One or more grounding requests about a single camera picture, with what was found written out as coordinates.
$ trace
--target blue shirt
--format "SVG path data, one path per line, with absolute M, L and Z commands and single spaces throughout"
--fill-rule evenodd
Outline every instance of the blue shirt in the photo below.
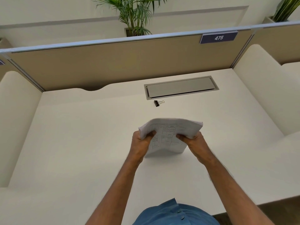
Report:
M 211 215 L 190 205 L 177 204 L 175 198 L 145 209 L 133 225 L 220 225 Z

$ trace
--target printed document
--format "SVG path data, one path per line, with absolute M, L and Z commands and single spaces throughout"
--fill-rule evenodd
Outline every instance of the printed document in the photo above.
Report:
M 139 131 L 142 139 L 151 131 L 156 131 L 156 135 L 151 140 L 146 155 L 162 149 L 182 153 L 187 145 L 176 138 L 176 134 L 193 138 L 202 126 L 203 122 L 181 118 L 155 118 L 139 127 Z

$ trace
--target palm plant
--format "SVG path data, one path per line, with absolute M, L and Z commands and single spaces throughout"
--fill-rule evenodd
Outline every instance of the palm plant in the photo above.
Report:
M 277 6 L 276 13 L 272 17 L 274 22 L 287 21 L 289 16 L 300 5 L 300 0 L 282 0 Z
M 128 26 L 131 36 L 139 36 L 151 34 L 145 28 L 152 19 L 154 13 L 155 2 L 160 6 L 161 0 L 93 0 L 97 2 L 97 6 L 107 4 L 116 11 L 119 11 L 119 21 Z

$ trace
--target black binder clip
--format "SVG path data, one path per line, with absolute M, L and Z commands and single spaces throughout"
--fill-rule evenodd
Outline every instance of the black binder clip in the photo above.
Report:
M 165 103 L 165 101 L 159 101 L 158 102 L 157 100 L 154 100 L 154 104 L 155 104 L 156 107 L 158 107 L 162 103 Z

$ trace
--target blue sign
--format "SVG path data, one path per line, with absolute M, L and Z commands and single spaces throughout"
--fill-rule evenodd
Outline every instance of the blue sign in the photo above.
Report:
M 216 34 L 204 34 L 201 37 L 200 44 L 234 41 L 237 34 L 238 34 L 237 31 L 223 32 L 223 33 L 216 33 Z

